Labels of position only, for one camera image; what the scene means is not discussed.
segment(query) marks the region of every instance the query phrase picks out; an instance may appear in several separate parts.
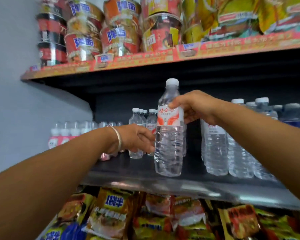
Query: hand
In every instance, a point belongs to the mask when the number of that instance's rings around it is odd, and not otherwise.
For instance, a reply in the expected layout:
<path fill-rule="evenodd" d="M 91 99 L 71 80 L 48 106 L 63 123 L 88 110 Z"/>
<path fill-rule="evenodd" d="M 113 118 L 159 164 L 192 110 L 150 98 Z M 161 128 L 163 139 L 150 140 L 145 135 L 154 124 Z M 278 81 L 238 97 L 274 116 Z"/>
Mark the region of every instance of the hand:
<path fill-rule="evenodd" d="M 151 133 L 149 129 L 144 126 L 130 124 L 114 127 L 120 134 L 122 145 L 121 150 L 130 150 L 132 152 L 137 152 L 138 149 L 146 152 L 152 153 L 155 151 L 153 142 L 155 141 L 155 136 Z M 116 143 L 112 145 L 107 154 L 115 153 L 118 149 L 118 137 L 115 131 L 112 128 L 109 128 L 109 131 L 112 131 L 112 135 L 115 136 Z"/>
<path fill-rule="evenodd" d="M 184 122 L 186 124 L 197 119 L 203 119 L 210 125 L 216 125 L 216 111 L 223 100 L 212 97 L 202 91 L 194 90 L 176 97 L 169 107 L 175 109 L 179 106 L 184 109 Z"/>

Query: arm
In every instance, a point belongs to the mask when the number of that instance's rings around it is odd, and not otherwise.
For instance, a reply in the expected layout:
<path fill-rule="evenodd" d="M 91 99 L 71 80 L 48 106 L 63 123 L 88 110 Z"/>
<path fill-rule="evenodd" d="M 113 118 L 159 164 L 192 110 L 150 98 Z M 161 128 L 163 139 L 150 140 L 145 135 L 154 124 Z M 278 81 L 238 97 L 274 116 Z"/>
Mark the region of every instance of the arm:
<path fill-rule="evenodd" d="M 145 127 L 115 127 L 122 149 L 154 151 Z M 102 153 L 118 148 L 116 132 L 100 128 L 0 173 L 0 240 L 34 240 L 75 191 Z"/>
<path fill-rule="evenodd" d="M 204 119 L 224 128 L 244 149 L 300 199 L 300 129 L 201 91 L 177 97 L 184 121 Z"/>

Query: forearm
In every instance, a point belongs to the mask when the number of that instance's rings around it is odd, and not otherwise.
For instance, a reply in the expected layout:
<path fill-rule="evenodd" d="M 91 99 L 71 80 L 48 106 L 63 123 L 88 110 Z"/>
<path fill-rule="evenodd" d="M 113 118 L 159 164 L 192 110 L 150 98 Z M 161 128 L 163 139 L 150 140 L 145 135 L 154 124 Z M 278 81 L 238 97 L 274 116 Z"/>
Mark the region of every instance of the forearm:
<path fill-rule="evenodd" d="M 0 239 L 35 239 L 115 144 L 116 133 L 100 128 L 0 173 Z"/>
<path fill-rule="evenodd" d="M 218 124 L 300 199 L 300 129 L 221 102 Z"/>

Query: shelf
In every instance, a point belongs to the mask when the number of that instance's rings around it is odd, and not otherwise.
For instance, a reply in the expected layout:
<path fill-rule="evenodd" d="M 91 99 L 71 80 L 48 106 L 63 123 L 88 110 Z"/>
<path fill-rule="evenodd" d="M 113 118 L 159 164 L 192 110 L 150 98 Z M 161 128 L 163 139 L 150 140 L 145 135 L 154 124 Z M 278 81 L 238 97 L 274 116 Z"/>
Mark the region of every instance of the shelf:
<path fill-rule="evenodd" d="M 122 153 L 99 161 L 83 184 L 300 210 L 300 201 L 280 182 L 208 174 L 198 154 L 183 159 L 181 176 L 163 177 L 156 173 L 153 157 L 136 160 Z"/>
<path fill-rule="evenodd" d="M 185 44 L 112 58 L 100 55 L 96 61 L 44 67 L 26 72 L 21 79 L 77 95 L 162 88 L 169 77 L 178 78 L 182 86 L 300 77 L 300 32 Z"/>

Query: bangle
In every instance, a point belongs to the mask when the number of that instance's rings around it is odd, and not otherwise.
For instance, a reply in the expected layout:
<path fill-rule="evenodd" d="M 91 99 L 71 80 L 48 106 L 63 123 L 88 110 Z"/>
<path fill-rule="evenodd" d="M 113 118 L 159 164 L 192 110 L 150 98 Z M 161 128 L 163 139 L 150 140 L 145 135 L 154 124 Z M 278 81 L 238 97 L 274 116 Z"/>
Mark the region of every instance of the bangle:
<path fill-rule="evenodd" d="M 121 150 L 121 146 L 122 146 L 121 136 L 120 136 L 119 132 L 117 131 L 117 129 L 114 128 L 112 125 L 108 125 L 108 127 L 111 127 L 115 131 L 115 133 L 117 134 L 118 142 L 119 142 L 117 152 L 119 152 Z"/>

